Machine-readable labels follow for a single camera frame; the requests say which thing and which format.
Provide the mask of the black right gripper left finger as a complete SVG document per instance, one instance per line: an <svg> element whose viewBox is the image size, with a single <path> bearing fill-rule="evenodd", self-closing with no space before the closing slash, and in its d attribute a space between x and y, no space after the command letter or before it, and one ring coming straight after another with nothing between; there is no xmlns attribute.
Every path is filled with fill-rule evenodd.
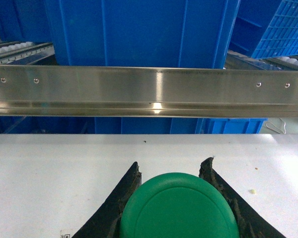
<svg viewBox="0 0 298 238"><path fill-rule="evenodd" d="M142 174L133 162L103 204L74 234L75 238L118 238L124 208L142 184Z"/></svg>

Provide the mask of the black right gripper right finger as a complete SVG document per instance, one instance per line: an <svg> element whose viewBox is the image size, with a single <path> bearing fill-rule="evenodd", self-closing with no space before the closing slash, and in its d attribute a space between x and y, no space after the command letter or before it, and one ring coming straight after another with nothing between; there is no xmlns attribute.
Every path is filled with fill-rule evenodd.
<svg viewBox="0 0 298 238"><path fill-rule="evenodd" d="M199 177L210 183L229 204L241 238L283 238L284 235L262 218L214 169L213 157L205 159Z"/></svg>

